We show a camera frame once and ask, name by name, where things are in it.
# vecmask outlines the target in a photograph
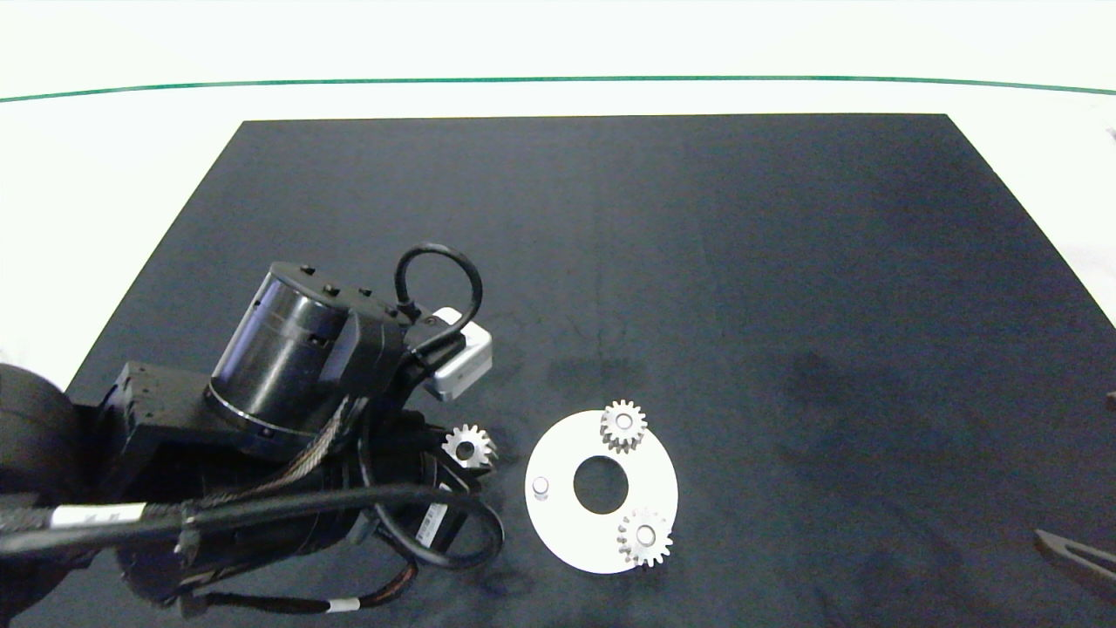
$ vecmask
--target metal gear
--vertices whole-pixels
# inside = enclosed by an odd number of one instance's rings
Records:
[[[460,446],[466,443],[472,446],[472,451],[469,452],[468,456],[461,457],[459,456]],[[496,444],[489,438],[488,432],[481,429],[481,426],[470,426],[469,424],[455,427],[453,432],[445,435],[442,450],[466,470],[491,466],[492,461],[497,458]]]
[[[608,445],[609,450],[623,454],[635,450],[647,429],[644,417],[646,415],[635,404],[624,399],[613,402],[600,415],[602,442]]]
[[[655,567],[671,555],[670,545],[674,544],[671,529],[665,519],[650,509],[636,509],[626,515],[618,530],[619,537],[616,540],[620,544],[620,553],[626,554],[624,560],[627,562]]]

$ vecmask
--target black table surface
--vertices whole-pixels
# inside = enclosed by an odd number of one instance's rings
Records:
[[[1032,545],[1116,550],[1113,328],[945,116],[248,122],[68,393],[129,359],[209,373],[272,260],[386,296],[426,239],[480,267],[496,366],[414,407],[498,442],[503,552],[377,610],[194,625],[1116,624]],[[420,300],[463,306],[455,270],[415,269]],[[622,398],[674,462],[675,544],[594,576],[535,534],[523,473],[550,425]],[[341,545],[217,589],[345,597],[397,567]],[[186,625],[114,571],[13,626]]]

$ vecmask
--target cable label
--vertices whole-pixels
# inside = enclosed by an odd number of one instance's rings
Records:
[[[439,484],[439,489],[442,491],[450,491],[448,484]],[[434,542],[434,535],[437,534],[437,529],[442,528],[442,520],[445,519],[445,511],[450,510],[445,504],[431,504],[426,509],[426,516],[422,518],[422,524],[419,526],[419,534],[415,534],[415,540],[422,543],[424,547],[430,548],[430,544]]]
[[[352,612],[354,610],[360,610],[359,598],[337,598],[329,600],[329,610],[326,612]]]
[[[50,514],[50,528],[108,525],[140,521],[146,503],[108,504],[105,506],[58,506]]]

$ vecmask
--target gear teeth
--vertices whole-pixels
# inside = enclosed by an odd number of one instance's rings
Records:
[[[473,454],[469,456],[469,458],[462,461],[458,457],[458,447],[464,443],[473,446]],[[481,429],[479,424],[464,424],[461,427],[454,427],[450,434],[445,436],[445,442],[442,444],[442,451],[449,454],[451,458],[465,468],[490,467],[492,461],[499,457],[497,455],[496,443],[492,443],[492,438],[489,436],[488,431]]]
[[[643,526],[651,528],[654,533],[653,541],[645,543],[638,540],[637,531]],[[648,509],[636,509],[629,515],[624,515],[617,525],[619,535],[616,541],[619,543],[619,551],[624,554],[626,563],[634,563],[644,569],[654,568],[662,564],[666,557],[671,555],[670,545],[674,544],[671,539],[671,530],[666,525],[666,520]]]

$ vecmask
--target white circular plate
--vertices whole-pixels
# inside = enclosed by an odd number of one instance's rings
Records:
[[[619,551],[618,529],[624,516],[636,509],[650,509],[672,530],[679,509],[679,482],[671,457],[651,431],[638,447],[626,454],[602,443],[602,413],[570,415],[542,435],[527,463],[523,495],[535,531],[556,557],[583,571],[618,573],[635,566]],[[608,514],[587,510],[574,493],[577,467],[594,456],[616,461],[627,475],[627,497]]]

